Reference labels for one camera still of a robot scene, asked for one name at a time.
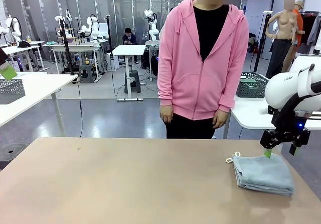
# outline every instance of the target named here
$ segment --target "drawstring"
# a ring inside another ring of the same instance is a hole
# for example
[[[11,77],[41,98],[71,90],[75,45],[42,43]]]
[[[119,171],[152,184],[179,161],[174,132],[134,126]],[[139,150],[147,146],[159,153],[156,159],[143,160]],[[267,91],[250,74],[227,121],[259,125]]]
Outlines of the drawstring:
[[[235,154],[232,156],[232,157],[240,157],[241,156],[241,153],[236,151]],[[227,158],[226,159],[226,163],[232,163],[233,162],[233,158]]]

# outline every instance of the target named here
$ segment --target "folded towel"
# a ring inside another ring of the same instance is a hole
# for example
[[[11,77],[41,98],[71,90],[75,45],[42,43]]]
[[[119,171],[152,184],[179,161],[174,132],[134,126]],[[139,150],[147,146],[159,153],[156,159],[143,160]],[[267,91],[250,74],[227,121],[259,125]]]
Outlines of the folded towel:
[[[233,155],[237,185],[250,190],[292,196],[293,178],[282,157],[241,157]]]

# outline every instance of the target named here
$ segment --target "zipper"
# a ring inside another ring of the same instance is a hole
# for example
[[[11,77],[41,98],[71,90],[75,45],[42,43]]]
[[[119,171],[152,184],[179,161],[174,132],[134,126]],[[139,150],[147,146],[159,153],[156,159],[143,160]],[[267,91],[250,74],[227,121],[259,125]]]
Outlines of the zipper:
[[[204,61],[202,61],[202,65],[201,65],[200,79],[199,79],[199,87],[198,87],[198,90],[197,90],[197,97],[196,97],[196,102],[195,102],[195,106],[194,106],[194,111],[193,111],[193,117],[192,117],[192,119],[194,119],[196,107],[197,107],[197,104],[199,103],[200,88],[201,88],[201,78],[202,78],[202,73],[203,73],[203,67],[204,67]]]

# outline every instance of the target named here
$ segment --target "orange shirt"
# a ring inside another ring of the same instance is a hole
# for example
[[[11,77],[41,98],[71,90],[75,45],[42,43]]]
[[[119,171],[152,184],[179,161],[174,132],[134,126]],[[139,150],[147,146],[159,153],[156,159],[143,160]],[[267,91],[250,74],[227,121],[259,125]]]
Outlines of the orange shirt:
[[[299,31],[303,30],[303,18],[298,11],[298,9],[294,9],[293,12],[296,14],[296,22],[297,22],[297,27]],[[296,39],[297,39],[297,46],[301,45],[301,39],[302,39],[302,34],[296,34]]]

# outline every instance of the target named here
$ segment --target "green object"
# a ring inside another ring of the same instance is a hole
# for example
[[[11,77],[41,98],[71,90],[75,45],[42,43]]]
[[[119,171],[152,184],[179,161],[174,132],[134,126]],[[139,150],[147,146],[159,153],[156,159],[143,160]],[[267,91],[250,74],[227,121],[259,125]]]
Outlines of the green object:
[[[255,79],[241,79],[240,82],[256,82]]]
[[[9,65],[7,62],[0,66],[0,75],[2,75],[6,80],[11,80],[16,77],[17,72]]]
[[[264,152],[264,155],[265,155],[267,158],[270,158],[270,157],[271,157],[271,154],[272,154],[272,150],[265,150],[265,152]]]
[[[50,45],[55,45],[56,42],[47,42],[46,44],[50,46]]]

